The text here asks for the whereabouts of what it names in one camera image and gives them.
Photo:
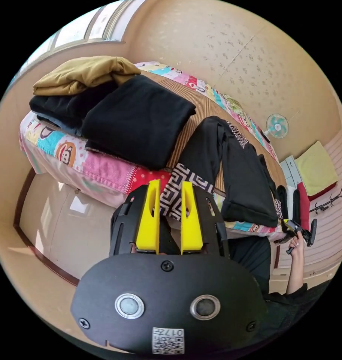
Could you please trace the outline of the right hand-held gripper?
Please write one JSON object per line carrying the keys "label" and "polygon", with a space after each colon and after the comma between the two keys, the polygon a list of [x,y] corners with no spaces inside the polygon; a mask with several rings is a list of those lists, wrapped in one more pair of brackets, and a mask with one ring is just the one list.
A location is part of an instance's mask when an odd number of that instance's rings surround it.
{"label": "right hand-held gripper", "polygon": [[[282,228],[285,229],[285,236],[280,240],[275,240],[273,242],[275,245],[278,246],[278,245],[285,244],[285,243],[288,243],[288,245],[290,245],[290,241],[291,241],[292,237],[296,235],[297,231],[301,231],[303,238],[305,240],[305,245],[307,247],[312,246],[312,226],[311,226],[311,231],[308,231],[306,229],[303,229],[301,227],[301,225],[294,222],[293,220],[284,219],[284,220],[282,220]],[[292,252],[292,249],[289,250],[289,246],[288,246],[286,253],[290,254],[291,252]]]}

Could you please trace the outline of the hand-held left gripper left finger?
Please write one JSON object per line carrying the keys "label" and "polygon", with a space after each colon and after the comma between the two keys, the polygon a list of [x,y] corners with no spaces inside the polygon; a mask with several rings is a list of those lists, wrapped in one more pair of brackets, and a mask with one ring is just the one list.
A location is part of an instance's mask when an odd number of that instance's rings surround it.
{"label": "hand-held left gripper left finger", "polygon": [[160,243],[160,185],[159,179],[149,182],[141,211],[136,236],[136,247],[141,252],[159,253]]}

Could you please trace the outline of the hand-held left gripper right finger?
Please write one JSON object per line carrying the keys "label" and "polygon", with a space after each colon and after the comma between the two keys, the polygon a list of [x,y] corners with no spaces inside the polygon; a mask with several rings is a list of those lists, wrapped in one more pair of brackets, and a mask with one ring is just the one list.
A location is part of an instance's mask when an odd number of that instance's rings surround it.
{"label": "hand-held left gripper right finger", "polygon": [[193,184],[182,183],[181,189],[181,254],[200,252],[203,239]]}

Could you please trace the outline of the person's right hand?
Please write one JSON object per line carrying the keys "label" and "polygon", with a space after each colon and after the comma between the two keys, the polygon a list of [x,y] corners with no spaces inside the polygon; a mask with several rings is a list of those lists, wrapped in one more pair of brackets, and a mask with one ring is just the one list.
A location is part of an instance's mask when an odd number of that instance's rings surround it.
{"label": "person's right hand", "polygon": [[301,231],[297,231],[296,235],[292,237],[289,245],[289,250],[290,249],[292,249],[290,255],[293,260],[296,258],[304,257],[305,240]]}

